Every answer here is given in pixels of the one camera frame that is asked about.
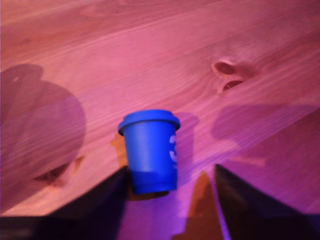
wood grain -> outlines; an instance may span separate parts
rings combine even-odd
[[[46,215],[86,193],[127,164],[122,118],[158,108],[182,122],[179,188],[129,202],[119,239],[192,235],[194,186],[203,172],[214,185],[216,163],[302,212],[320,211],[318,1],[25,0],[1,8],[3,216]],[[223,91],[231,81],[243,83]]]

cup lid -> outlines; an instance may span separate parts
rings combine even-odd
[[[175,126],[176,130],[178,130],[181,126],[180,120],[177,117],[175,117],[172,112],[167,110],[153,109],[136,111],[125,116],[123,122],[121,122],[118,126],[118,132],[123,136],[124,128],[130,124],[156,120],[169,122]]]

blue cup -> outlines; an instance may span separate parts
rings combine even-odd
[[[166,110],[137,111],[119,124],[136,194],[177,189],[176,130],[180,125]]]

printed number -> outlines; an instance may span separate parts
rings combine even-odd
[[[176,147],[177,147],[177,145],[176,145],[176,141],[177,141],[176,136],[172,135],[170,137],[169,142],[171,144],[174,144],[174,151],[169,151],[169,154],[170,154],[170,157],[171,157],[172,161],[174,161],[175,163],[177,163],[177,155],[176,155],[176,152],[177,152],[177,148]]]

wooden surface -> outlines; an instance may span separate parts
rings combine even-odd
[[[119,239],[207,239],[217,213],[193,205],[215,206],[216,163],[319,213],[319,12],[316,0],[3,1],[2,215],[87,192],[127,164],[122,118],[159,108],[181,120],[178,190],[130,201]]]

